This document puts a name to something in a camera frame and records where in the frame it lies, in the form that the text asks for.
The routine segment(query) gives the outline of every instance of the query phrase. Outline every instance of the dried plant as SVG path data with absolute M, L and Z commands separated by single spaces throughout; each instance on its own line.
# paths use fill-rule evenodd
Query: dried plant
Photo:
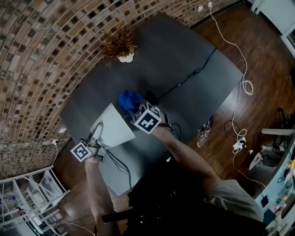
M 119 27 L 114 34 L 105 33 L 103 38 L 104 41 L 100 45 L 103 57 L 126 57 L 136 51 L 132 33 L 125 26 Z

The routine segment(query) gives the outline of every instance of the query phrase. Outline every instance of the gray t-shirt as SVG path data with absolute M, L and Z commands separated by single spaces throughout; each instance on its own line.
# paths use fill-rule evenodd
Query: gray t-shirt
M 206 202 L 263 222 L 262 209 L 234 179 L 217 182 L 210 187 Z

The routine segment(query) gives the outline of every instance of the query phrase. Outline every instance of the plastic water bottle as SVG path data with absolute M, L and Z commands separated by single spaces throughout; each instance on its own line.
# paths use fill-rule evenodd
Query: plastic water bottle
M 207 122 L 203 124 L 202 127 L 198 130 L 197 145 L 199 148 L 202 147 L 204 143 L 207 141 L 209 132 L 210 132 L 210 121 L 207 120 Z

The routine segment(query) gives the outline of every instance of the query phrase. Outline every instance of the blue glove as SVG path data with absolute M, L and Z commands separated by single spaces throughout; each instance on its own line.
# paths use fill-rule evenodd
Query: blue glove
M 124 94 L 119 94 L 119 105 L 124 109 L 126 114 L 129 114 L 128 110 L 136 111 L 140 105 L 142 96 L 139 93 L 133 93 L 128 90 Z

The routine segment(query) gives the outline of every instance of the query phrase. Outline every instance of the white paper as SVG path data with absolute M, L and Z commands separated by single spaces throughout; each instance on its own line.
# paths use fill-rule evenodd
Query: white paper
M 91 133 L 93 133 L 99 122 L 103 123 L 103 127 L 98 143 L 105 148 L 111 148 L 135 138 L 134 133 L 112 103 L 92 125 Z

